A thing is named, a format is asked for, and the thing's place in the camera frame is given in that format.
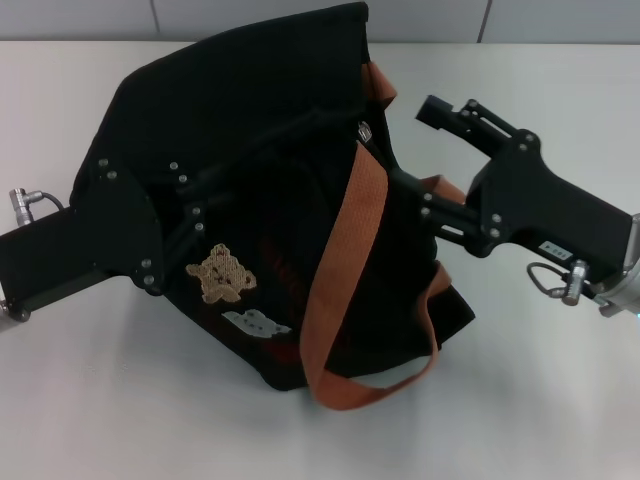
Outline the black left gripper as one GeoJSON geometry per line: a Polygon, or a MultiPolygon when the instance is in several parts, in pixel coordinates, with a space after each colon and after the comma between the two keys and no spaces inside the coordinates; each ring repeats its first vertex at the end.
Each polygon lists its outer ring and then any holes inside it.
{"type": "Polygon", "coordinates": [[[227,189],[229,161],[143,159],[143,186],[100,159],[69,207],[1,237],[1,312],[14,321],[114,276],[159,295],[164,271],[182,271],[211,249],[212,219],[240,199],[227,189]],[[158,215],[151,198],[158,198],[158,215]]]}

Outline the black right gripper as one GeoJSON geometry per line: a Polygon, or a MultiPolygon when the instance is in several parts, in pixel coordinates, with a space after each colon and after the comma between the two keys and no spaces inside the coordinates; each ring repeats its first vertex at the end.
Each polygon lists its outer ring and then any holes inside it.
{"type": "Polygon", "coordinates": [[[442,175],[418,179],[394,171],[393,217],[403,233],[421,243],[439,237],[479,258],[512,243],[565,269],[582,260],[592,283],[623,272],[632,216],[554,174],[532,132],[517,130],[475,99],[455,111],[430,95],[416,119],[489,161],[467,199],[442,175]]]}

